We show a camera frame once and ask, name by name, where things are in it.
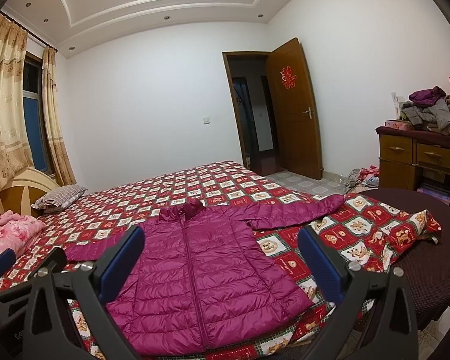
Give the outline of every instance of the jacket sleeve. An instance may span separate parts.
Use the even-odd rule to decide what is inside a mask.
[[[253,230],[267,230],[311,222],[332,214],[343,204],[342,195],[331,195],[318,202],[290,204],[253,203],[226,210],[229,218],[246,221]]]
[[[140,223],[139,227],[146,231],[147,221]],[[125,232],[112,235],[109,238],[102,239],[98,242],[91,242],[87,245],[73,245],[65,249],[67,261],[95,261],[103,254],[103,252],[111,246],[114,246]]]

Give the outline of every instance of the wooden door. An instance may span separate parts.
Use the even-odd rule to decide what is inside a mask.
[[[322,178],[322,149],[307,62],[297,38],[269,54],[266,62],[278,146],[287,170]]]

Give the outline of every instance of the blue rubber pad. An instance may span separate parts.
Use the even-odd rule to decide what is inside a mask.
[[[12,268],[15,261],[17,261],[17,256],[12,249],[7,249],[0,254],[0,278],[6,271]]]
[[[305,228],[298,232],[298,249],[325,299],[336,304],[341,303],[344,298],[341,277]]]
[[[101,276],[98,299],[102,304],[113,302],[119,295],[128,275],[143,251],[144,244],[145,233],[137,227]]]

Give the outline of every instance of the jacket collar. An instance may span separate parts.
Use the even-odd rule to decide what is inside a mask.
[[[167,222],[179,221],[182,215],[185,215],[185,220],[190,220],[203,209],[204,206],[200,200],[192,199],[185,204],[163,207],[160,210],[158,220]]]

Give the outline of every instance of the purple clothing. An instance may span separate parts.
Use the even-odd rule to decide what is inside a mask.
[[[444,99],[445,97],[447,97],[447,94],[438,86],[433,89],[414,92],[408,96],[417,107],[431,107],[432,105],[435,105],[438,100]]]
[[[107,309],[141,355],[200,353],[267,333],[313,303],[262,252],[253,230],[309,222],[342,203],[332,195],[314,203],[164,207],[140,224],[145,249]],[[69,247],[67,258],[96,260],[120,237]]]

